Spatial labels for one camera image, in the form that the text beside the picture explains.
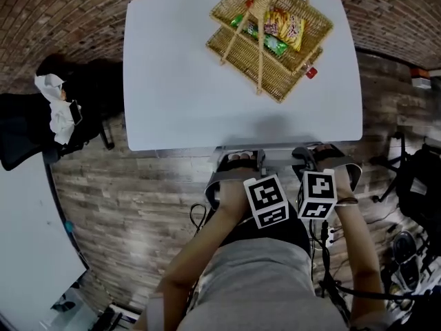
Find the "green snack package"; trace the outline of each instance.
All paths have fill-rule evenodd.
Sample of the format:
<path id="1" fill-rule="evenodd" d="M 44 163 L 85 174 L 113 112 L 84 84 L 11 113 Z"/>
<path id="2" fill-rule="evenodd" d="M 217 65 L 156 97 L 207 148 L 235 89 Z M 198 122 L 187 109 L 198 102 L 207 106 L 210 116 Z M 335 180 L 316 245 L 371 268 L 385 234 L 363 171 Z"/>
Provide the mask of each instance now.
<path id="1" fill-rule="evenodd" d="M 237 28 L 239 24 L 242 22 L 243 15 L 238 15 L 232 22 L 232 27 Z M 248 21 L 243 30 L 253 36 L 254 38 L 258 38 L 258 29 L 255 23 Z M 276 37 L 271 36 L 270 34 L 265 33 L 265 40 L 263 43 L 267 46 L 268 49 L 275 52 L 278 56 L 283 55 L 283 53 L 288 49 L 288 45 L 282 41 L 279 41 Z"/>

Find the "wicker basket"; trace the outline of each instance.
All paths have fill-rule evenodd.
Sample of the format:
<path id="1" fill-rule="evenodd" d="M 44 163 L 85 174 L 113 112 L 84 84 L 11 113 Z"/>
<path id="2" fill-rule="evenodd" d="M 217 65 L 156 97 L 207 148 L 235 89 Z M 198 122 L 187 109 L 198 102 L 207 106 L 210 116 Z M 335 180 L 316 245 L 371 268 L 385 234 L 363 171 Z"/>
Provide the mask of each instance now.
<path id="1" fill-rule="evenodd" d="M 229 28 L 221 27 L 207 42 L 207 47 L 218 56 L 223 57 L 229 41 L 233 37 Z M 310 64 L 321 55 L 322 48 L 317 48 L 309 59 Z M 268 54 L 264 54 L 263 63 L 263 90 L 277 103 L 282 103 L 301 77 L 306 73 L 307 67 L 303 65 L 299 71 L 292 73 L 277 67 L 272 63 Z M 235 47 L 228 54 L 227 61 L 237 70 L 242 72 L 248 79 L 258 83 L 258 54 L 256 47 L 238 39 Z"/>
<path id="2" fill-rule="evenodd" d="M 236 49 L 239 45 L 243 48 L 243 42 L 249 44 L 249 50 L 247 53 L 239 53 L 241 57 L 245 58 L 241 61 L 241 64 L 246 65 L 247 69 L 253 68 L 252 63 L 259 64 L 260 48 L 263 49 L 263 69 L 268 68 L 268 70 L 273 71 L 262 72 L 261 80 L 259 80 L 258 77 L 258 91 L 260 81 L 263 90 L 268 92 L 273 98 L 279 99 L 278 101 L 282 101 L 283 99 L 280 100 L 280 95 L 283 94 L 283 97 L 286 97 L 287 87 L 282 84 L 278 86 L 278 75 L 283 74 L 284 77 L 292 77 L 293 79 L 297 78 L 299 69 L 301 69 L 307 61 L 310 61 L 312 55 L 317 51 L 320 44 L 331 32 L 333 27 L 332 22 L 317 11 L 317 9 L 311 7 L 309 5 L 309 0 L 271 0 L 272 6 L 295 14 L 306 21 L 300 52 L 296 52 L 293 48 L 288 48 L 287 51 L 279 57 L 270 50 L 260 46 L 259 42 L 246 32 L 240 32 L 238 34 L 239 38 L 234 39 L 236 29 L 232 27 L 230 23 L 239 14 L 247 14 L 247 11 L 249 11 L 246 6 L 247 1 L 248 0 L 222 0 L 214 7 L 210 16 L 215 21 L 219 22 L 226 30 L 229 30 L 232 33 L 230 40 L 233 39 L 234 43 L 230 47 L 231 50 Z M 248 19 L 258 24 L 258 19 L 253 13 L 249 15 Z M 271 84 L 273 86 L 269 89 L 266 88 L 264 84 Z"/>

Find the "white table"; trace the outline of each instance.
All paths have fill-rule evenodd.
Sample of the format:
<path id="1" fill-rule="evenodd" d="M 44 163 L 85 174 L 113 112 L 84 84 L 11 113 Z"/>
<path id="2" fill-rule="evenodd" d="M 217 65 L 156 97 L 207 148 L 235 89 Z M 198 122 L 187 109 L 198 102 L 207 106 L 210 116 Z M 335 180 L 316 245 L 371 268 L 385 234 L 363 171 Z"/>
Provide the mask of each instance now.
<path id="1" fill-rule="evenodd" d="M 131 150 L 358 140 L 358 63 L 341 0 L 311 0 L 334 23 L 313 79 L 282 104 L 205 47 L 220 0 L 133 0 L 124 39 L 124 102 Z"/>

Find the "gray shirt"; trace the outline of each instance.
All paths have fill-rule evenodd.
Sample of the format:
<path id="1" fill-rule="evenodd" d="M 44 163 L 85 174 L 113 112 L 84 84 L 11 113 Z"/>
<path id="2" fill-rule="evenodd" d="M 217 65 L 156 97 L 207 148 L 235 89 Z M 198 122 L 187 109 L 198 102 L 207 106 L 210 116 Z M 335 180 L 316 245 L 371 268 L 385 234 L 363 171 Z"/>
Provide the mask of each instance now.
<path id="1" fill-rule="evenodd" d="M 336 307 L 315 296 L 311 259 L 294 244 L 270 238 L 235 241 L 218 250 L 201 277 L 194 309 L 179 331 L 346 330 Z M 354 326 L 386 330 L 387 313 Z"/>

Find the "hand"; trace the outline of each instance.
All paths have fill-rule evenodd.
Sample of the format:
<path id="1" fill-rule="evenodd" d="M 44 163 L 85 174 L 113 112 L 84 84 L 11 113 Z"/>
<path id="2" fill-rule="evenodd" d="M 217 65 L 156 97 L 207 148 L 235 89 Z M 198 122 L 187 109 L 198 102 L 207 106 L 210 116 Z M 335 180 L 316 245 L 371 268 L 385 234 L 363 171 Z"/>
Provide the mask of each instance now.
<path id="1" fill-rule="evenodd" d="M 320 145 L 317 146 L 317 151 L 329 150 L 332 149 L 331 145 Z M 329 168 L 329 162 L 331 159 L 325 159 L 317 163 L 317 166 L 320 170 L 324 170 Z M 346 166 L 340 166 L 334 168 L 334 177 L 336 178 L 336 189 L 337 196 L 339 199 L 344 199 L 347 197 L 353 197 L 353 192 L 351 189 L 351 179 L 349 178 L 349 174 L 347 172 Z"/>
<path id="2" fill-rule="evenodd" d="M 246 153 L 241 154 L 239 157 L 237 154 L 232 156 L 231 160 L 235 161 L 237 159 L 249 159 L 249 155 Z M 251 168 L 237 168 L 233 170 L 247 171 Z M 247 193 L 243 186 L 243 181 L 240 180 L 225 180 L 220 183 L 219 192 L 219 209 L 218 212 L 222 212 L 229 218 L 233 218 L 240 221 L 243 215 L 249 209 L 249 203 L 247 198 Z"/>

